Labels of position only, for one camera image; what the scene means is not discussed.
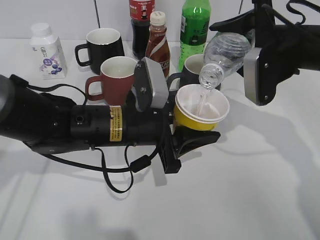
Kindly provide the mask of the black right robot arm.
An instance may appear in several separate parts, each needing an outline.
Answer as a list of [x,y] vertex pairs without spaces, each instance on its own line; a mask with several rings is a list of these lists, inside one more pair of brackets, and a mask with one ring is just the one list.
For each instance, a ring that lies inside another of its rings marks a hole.
[[273,9],[270,0],[254,0],[254,9],[209,29],[247,36],[254,31],[253,48],[245,55],[238,73],[244,78],[244,93],[257,106],[269,104],[277,85],[300,70],[320,69],[320,27],[306,25],[306,17],[290,22]]

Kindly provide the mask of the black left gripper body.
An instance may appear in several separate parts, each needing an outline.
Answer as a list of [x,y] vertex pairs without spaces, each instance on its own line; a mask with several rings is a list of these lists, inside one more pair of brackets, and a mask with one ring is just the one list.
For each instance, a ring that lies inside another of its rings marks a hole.
[[135,98],[129,93],[124,106],[75,105],[70,112],[70,137],[75,142],[72,151],[90,147],[118,147],[135,144],[152,146],[160,144],[164,172],[176,174],[182,164],[175,156],[170,125],[174,108],[174,93],[170,92],[164,109],[150,108],[139,112]]

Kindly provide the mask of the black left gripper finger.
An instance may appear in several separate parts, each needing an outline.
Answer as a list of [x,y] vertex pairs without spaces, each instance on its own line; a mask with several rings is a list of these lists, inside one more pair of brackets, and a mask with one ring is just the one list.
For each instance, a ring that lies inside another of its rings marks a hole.
[[178,159],[197,148],[214,144],[220,136],[221,134],[218,131],[176,129],[172,135],[175,157]]

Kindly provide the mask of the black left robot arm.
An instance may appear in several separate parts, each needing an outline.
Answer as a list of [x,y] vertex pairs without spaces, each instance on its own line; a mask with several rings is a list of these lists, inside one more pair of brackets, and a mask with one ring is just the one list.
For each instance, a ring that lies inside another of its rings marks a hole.
[[63,164],[72,161],[60,154],[97,147],[155,146],[125,168],[108,168],[75,163],[104,173],[137,173],[159,155],[164,172],[175,174],[180,157],[205,145],[216,143],[217,131],[197,131],[179,126],[171,131],[173,104],[163,109],[137,111],[125,106],[76,104],[72,99],[53,95],[56,86],[37,87],[11,75],[0,78],[0,134],[23,142],[32,151]]

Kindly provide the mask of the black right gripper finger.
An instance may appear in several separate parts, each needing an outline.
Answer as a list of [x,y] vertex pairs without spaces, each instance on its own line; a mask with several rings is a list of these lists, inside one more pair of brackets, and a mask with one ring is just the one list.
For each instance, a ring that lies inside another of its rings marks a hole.
[[220,33],[247,33],[255,28],[255,13],[245,12],[228,20],[215,22],[210,27],[210,31]]

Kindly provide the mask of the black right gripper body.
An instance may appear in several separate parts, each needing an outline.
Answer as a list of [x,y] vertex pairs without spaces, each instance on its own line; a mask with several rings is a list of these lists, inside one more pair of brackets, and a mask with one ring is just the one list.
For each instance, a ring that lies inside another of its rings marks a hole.
[[[255,28],[249,32],[238,32],[250,39],[252,48],[261,48],[258,68],[259,106],[269,104],[276,95],[277,85],[290,78],[297,68],[294,66],[294,40],[290,34],[276,30],[272,1],[254,0]],[[244,77],[243,66],[238,71]]]

